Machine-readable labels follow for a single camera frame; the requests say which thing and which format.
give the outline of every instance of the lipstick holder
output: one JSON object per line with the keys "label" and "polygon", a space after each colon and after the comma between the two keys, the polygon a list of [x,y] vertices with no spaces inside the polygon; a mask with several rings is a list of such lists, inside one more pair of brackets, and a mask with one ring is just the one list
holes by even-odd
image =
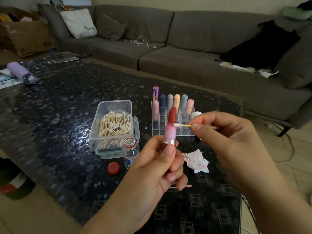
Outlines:
{"label": "lipstick holder", "polygon": [[[153,115],[153,101],[151,102],[151,108],[152,108],[152,114]],[[159,112],[164,112],[163,114],[158,113],[158,120],[153,121],[152,119],[152,136],[154,135],[165,135],[166,131],[166,125],[168,122],[168,115],[169,112],[167,111],[167,102],[166,102],[166,107],[161,109],[159,108]],[[177,112],[177,123],[180,124],[188,124],[192,119],[191,116],[192,114],[195,114],[195,109],[194,106],[192,109],[187,110],[185,109],[185,113],[181,113],[181,108],[179,106],[178,112]],[[177,136],[195,136],[193,131],[189,127],[178,127],[177,128]]]}

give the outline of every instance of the clear plastic box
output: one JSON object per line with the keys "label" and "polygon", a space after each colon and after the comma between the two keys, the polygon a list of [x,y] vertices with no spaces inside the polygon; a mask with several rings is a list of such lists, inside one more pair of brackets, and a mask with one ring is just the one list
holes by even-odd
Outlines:
{"label": "clear plastic box", "polygon": [[[122,122],[129,116],[130,132],[123,135],[101,136],[102,118],[109,112],[121,114],[120,119]],[[130,100],[100,102],[90,130],[90,145],[93,145],[91,148],[95,151],[95,154],[101,156],[101,158],[122,157],[121,148],[123,146],[123,138],[126,135],[133,135],[139,140],[138,120],[136,117],[132,117],[132,102]]]}
{"label": "clear plastic box", "polygon": [[[166,125],[168,122],[169,112],[167,112],[167,102],[165,108],[159,108],[159,113],[154,114],[153,112],[153,102],[152,102],[152,136],[154,135],[165,135]],[[181,113],[181,108],[177,112],[177,123],[188,124],[192,118],[195,116],[195,108],[185,108],[185,113]],[[189,127],[178,127],[177,136],[195,136],[193,131]]]}

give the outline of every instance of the power cord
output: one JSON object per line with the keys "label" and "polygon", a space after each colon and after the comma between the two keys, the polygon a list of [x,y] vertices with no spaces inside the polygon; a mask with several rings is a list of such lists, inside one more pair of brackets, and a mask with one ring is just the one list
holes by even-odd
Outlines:
{"label": "power cord", "polygon": [[249,209],[249,212],[250,212],[250,214],[251,214],[251,216],[252,216],[252,219],[253,219],[253,221],[254,221],[254,223],[255,223],[255,226],[256,226],[256,228],[257,228],[257,231],[258,231],[259,234],[261,234],[260,229],[259,229],[259,227],[258,227],[258,225],[257,225],[256,220],[255,220],[255,216],[253,215],[252,209],[251,209],[250,206],[249,206],[248,200],[247,200],[247,199],[245,198],[245,196],[243,196],[243,195],[241,195],[241,199],[242,199],[242,200],[245,202],[245,204],[247,205],[247,207],[248,207],[248,209]]}
{"label": "power cord", "polygon": [[[275,126],[276,128],[278,128],[279,130],[283,130],[282,128],[280,128],[276,123],[274,122],[270,122],[273,126]],[[290,162],[291,160],[293,160],[295,154],[296,154],[296,149],[294,148],[294,145],[292,143],[292,139],[291,137],[289,136],[289,134],[285,133],[285,135],[287,136],[288,138],[288,141],[289,141],[289,144],[291,145],[291,148],[292,148],[292,155],[291,155],[291,158],[288,159],[287,161],[283,161],[283,162],[280,162],[280,163],[275,163],[276,165],[279,165],[279,164],[285,164],[285,163],[288,163]]]}
{"label": "power cord", "polygon": [[155,46],[154,44],[149,44],[148,42],[144,42],[144,38],[143,38],[142,35],[138,38],[138,40],[130,40],[130,39],[127,39],[127,40],[125,40],[125,43],[126,43],[127,41],[130,41],[130,43],[136,43],[139,47],[156,48],[156,46]]}

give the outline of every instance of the small glass bottle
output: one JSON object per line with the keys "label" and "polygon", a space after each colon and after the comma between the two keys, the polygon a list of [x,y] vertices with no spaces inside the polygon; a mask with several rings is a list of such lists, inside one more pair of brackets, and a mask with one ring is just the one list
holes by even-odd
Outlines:
{"label": "small glass bottle", "polygon": [[124,166],[129,169],[140,153],[138,143],[133,136],[130,135],[124,138],[124,145],[121,151],[124,158]]}

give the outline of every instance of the gray sofa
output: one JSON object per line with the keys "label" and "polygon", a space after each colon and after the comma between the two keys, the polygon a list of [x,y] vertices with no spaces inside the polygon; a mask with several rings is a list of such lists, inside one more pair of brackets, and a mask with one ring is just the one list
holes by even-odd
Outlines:
{"label": "gray sofa", "polygon": [[[308,21],[239,12],[173,12],[114,5],[88,8],[95,23],[104,13],[127,24],[123,39],[75,39],[54,7],[39,5],[59,51],[92,53],[99,60],[240,96],[245,99],[246,113],[277,122],[285,131],[312,119],[312,26]],[[272,19],[288,31],[296,29],[302,37],[276,66],[278,76],[264,78],[218,65],[215,59],[220,53],[256,36],[261,31],[258,23]],[[140,35],[156,48],[124,42]]]}

